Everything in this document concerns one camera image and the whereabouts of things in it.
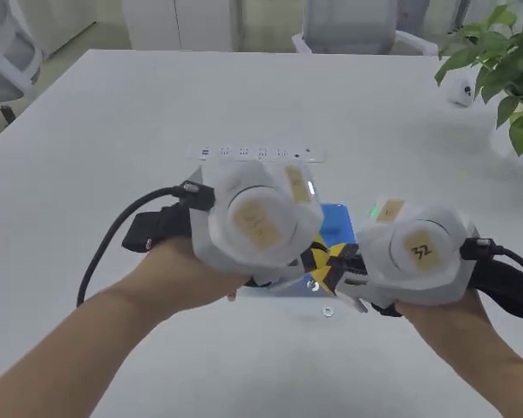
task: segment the hand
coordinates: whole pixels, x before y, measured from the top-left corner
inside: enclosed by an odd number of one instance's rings
[[[463,299],[449,305],[419,307],[398,302],[396,309],[409,320],[428,345],[448,362],[453,355],[458,355],[469,340],[501,340],[476,290],[468,290]]]
[[[161,322],[179,311],[232,294],[246,281],[245,276],[221,273],[203,264],[194,255],[189,239],[170,239],[158,244],[111,289]]]

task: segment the office chair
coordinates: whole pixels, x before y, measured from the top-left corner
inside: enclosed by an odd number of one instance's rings
[[[395,42],[422,55],[438,46],[416,36],[430,0],[306,0],[302,34],[293,36],[301,53],[389,54]],[[409,30],[397,30],[397,26]]]
[[[11,14],[8,0],[0,0],[0,112],[8,125],[15,119],[8,102],[37,97],[37,82],[43,52]]]

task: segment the black cable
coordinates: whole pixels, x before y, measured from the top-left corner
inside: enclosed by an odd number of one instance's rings
[[[523,267],[523,257],[518,255],[517,253],[514,253],[512,250],[508,250],[503,246],[494,246],[493,253],[496,255],[505,255],[507,258],[512,259],[521,267]]]
[[[161,198],[163,196],[174,196],[176,198],[183,198],[186,195],[187,195],[187,193],[182,186],[164,187],[162,189],[148,193],[145,196],[137,199],[135,202],[133,202],[131,205],[129,205],[114,220],[114,222],[112,222],[111,227],[106,232],[105,237],[103,238],[100,245],[98,246],[98,249],[95,252],[95,255],[93,255],[93,258],[92,258],[91,262],[89,263],[87,270],[85,270],[84,278],[81,280],[81,283],[79,285],[79,290],[78,290],[78,302],[77,302],[78,307],[81,306],[81,304],[84,303],[84,301],[85,301],[85,293],[87,292],[87,287],[89,286],[89,282],[91,281],[91,277],[93,276],[93,273],[95,272],[95,269],[97,268],[98,263],[100,262],[101,258],[105,254],[106,248],[109,246],[109,244],[112,241],[112,238],[114,238],[114,235],[120,229],[120,227],[124,224],[124,222],[126,222],[126,220],[128,218],[130,218],[130,216],[132,216],[132,214],[134,212],[136,212],[143,205],[151,202],[152,200]]]

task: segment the sticker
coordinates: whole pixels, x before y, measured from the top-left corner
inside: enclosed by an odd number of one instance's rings
[[[287,165],[285,172],[289,178],[290,188],[293,192],[295,202],[310,203],[308,187],[306,187],[306,182],[300,169],[293,165]]]
[[[442,262],[438,251],[425,229],[412,233],[404,239],[404,249],[407,250],[418,270],[427,272]]]
[[[250,200],[236,211],[233,217],[238,229],[246,235],[259,250],[268,250],[282,241],[277,226],[268,219],[263,206],[257,200]]]
[[[379,215],[377,215],[376,222],[383,222],[389,224],[393,222],[398,214],[401,212],[401,208],[404,205],[404,200],[401,199],[388,199],[385,202],[384,207]]]

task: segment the circular sensor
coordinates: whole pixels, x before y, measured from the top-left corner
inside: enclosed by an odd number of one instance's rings
[[[245,256],[261,253],[285,260],[283,247],[296,229],[294,202],[270,187],[253,187],[234,198],[227,214],[227,234],[234,249]]]
[[[443,270],[450,263],[454,251],[455,245],[447,231],[426,220],[401,225],[391,238],[392,261],[409,276]]]

